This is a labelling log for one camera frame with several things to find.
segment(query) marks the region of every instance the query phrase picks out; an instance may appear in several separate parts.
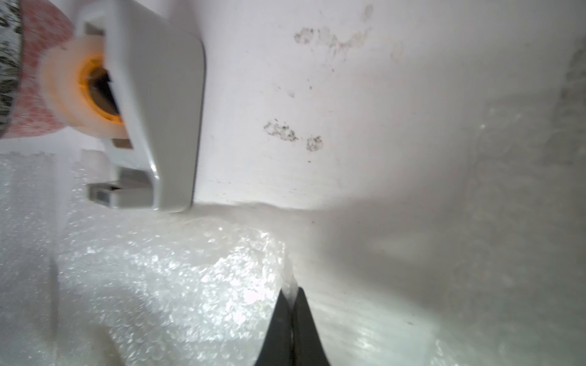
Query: tape roll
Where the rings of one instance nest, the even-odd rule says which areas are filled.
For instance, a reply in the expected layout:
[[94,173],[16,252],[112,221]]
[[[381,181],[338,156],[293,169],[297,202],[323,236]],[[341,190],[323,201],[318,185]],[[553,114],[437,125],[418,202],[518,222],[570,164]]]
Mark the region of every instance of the tape roll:
[[41,62],[43,98],[58,118],[87,135],[128,139],[108,86],[104,37],[75,38],[50,50]]

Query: white plastic housing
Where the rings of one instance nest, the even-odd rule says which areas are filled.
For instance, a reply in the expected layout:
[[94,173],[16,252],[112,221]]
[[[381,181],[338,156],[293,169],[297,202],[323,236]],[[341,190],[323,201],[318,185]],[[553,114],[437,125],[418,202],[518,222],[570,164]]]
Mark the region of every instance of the white plastic housing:
[[112,208],[185,210],[195,181],[203,46],[133,0],[95,2],[81,11],[76,36],[101,33],[131,147],[103,139],[118,180],[89,184],[88,197]]

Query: orange plastic ring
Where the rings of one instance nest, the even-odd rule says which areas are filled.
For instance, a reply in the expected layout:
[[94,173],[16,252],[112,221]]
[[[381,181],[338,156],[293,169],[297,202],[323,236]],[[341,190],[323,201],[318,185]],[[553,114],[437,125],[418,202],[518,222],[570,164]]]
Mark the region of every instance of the orange plastic ring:
[[104,68],[104,55],[96,54],[90,56],[83,63],[83,67],[79,72],[78,85],[82,91],[83,100],[90,106],[96,114],[101,115],[111,123],[116,125],[124,125],[122,118],[119,115],[110,114],[100,108],[90,94],[90,79],[93,73],[99,69]]

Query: dirt mark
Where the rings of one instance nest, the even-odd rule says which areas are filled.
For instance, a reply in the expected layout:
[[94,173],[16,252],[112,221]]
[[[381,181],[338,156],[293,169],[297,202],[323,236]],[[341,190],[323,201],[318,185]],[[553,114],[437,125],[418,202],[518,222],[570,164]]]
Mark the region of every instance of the dirt mark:
[[586,162],[586,38],[577,46],[551,119],[556,132],[546,144],[544,161],[548,164]]
[[317,151],[323,149],[323,141],[321,136],[310,137],[307,139],[307,151]]
[[293,131],[287,124],[279,124],[277,122],[268,121],[267,124],[264,125],[263,129],[264,132],[271,136],[278,137],[283,141],[294,142],[299,139],[297,136],[295,136],[295,131]]
[[366,5],[366,7],[364,8],[364,12],[362,13],[362,21],[368,22],[370,20],[370,18],[372,18],[373,11],[374,11],[374,7],[372,6],[372,4]]
[[356,32],[349,40],[342,42],[338,39],[338,36],[332,34],[328,27],[324,27],[318,30],[318,44],[329,47],[334,51],[334,54],[339,51],[345,52],[351,48],[361,48],[364,46],[364,42],[368,38],[369,32],[370,29],[363,32]]
[[293,35],[293,39],[300,45],[307,45],[314,39],[314,29],[303,27],[299,33]]

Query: black pointed object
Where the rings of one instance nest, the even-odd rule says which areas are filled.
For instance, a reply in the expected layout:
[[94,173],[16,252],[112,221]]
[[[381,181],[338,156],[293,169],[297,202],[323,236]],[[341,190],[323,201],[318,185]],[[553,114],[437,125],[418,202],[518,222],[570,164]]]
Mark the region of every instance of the black pointed object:
[[303,288],[293,310],[279,293],[255,366],[329,366]]

